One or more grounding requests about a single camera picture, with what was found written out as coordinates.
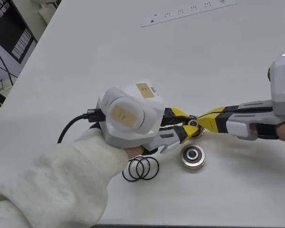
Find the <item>black cable on floor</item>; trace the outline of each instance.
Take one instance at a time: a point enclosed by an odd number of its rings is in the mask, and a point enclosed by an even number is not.
[[[0,67],[0,69],[1,69],[1,70],[4,70],[6,73],[8,73],[8,72],[6,71],[6,69],[4,69],[4,68],[2,68],[2,67]],[[12,74],[11,72],[10,72],[10,75],[12,75],[13,77],[18,78],[18,76],[16,76],[16,75]]]
[[[8,75],[9,75],[9,79],[10,79],[10,83],[11,83],[11,85],[12,85],[12,86],[14,86],[13,80],[11,79],[10,72],[9,72],[9,70],[8,70],[7,66],[5,65],[5,62],[3,61],[3,59],[2,59],[2,57],[1,57],[1,55],[0,55],[0,60],[1,60],[2,64],[4,65],[4,67],[5,67],[5,69],[6,69],[6,72],[7,72],[7,73],[8,73]]]

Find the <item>power cord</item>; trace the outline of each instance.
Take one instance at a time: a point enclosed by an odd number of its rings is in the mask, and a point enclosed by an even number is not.
[[[95,123],[95,122],[102,122],[105,121],[105,114],[101,111],[101,109],[89,109],[86,113],[79,115],[75,117],[73,120],[71,120],[66,127],[62,130],[57,143],[61,143],[64,136],[66,135],[68,129],[77,121],[79,120],[88,120],[89,123]]]
[[[3,69],[2,67],[0,67],[0,69],[1,69],[1,70],[4,70],[6,73],[8,73],[8,71],[6,71],[6,69]],[[15,77],[15,78],[18,78],[18,76],[12,74],[11,72],[10,72],[10,75],[12,75],[12,76]]]
[[[7,72],[8,75],[9,75],[9,79],[10,79],[11,85],[14,86],[13,80],[11,79],[11,74],[10,74],[10,72],[9,72],[9,70],[8,70],[8,68],[7,68],[7,66],[5,65],[5,62],[3,61],[1,55],[0,55],[0,60],[1,60],[2,64],[4,65],[4,68],[5,68],[6,72]]]

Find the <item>barcode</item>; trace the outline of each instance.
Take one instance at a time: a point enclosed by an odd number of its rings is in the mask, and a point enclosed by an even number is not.
[[[15,45],[14,49],[12,50],[12,54],[19,60],[22,56],[22,54],[25,51],[25,48],[27,47],[30,39],[32,38],[32,35],[26,28],[24,32],[22,33],[20,39],[18,40],[17,44]]]

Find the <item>black poster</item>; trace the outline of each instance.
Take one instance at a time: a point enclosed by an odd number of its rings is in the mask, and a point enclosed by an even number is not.
[[[0,45],[21,64],[33,37],[9,0],[0,0]]]

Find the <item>ball bearing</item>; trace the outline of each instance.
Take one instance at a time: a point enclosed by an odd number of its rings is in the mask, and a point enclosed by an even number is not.
[[[185,146],[180,153],[180,159],[184,166],[190,170],[200,169],[206,161],[206,155],[204,150],[194,144]]]

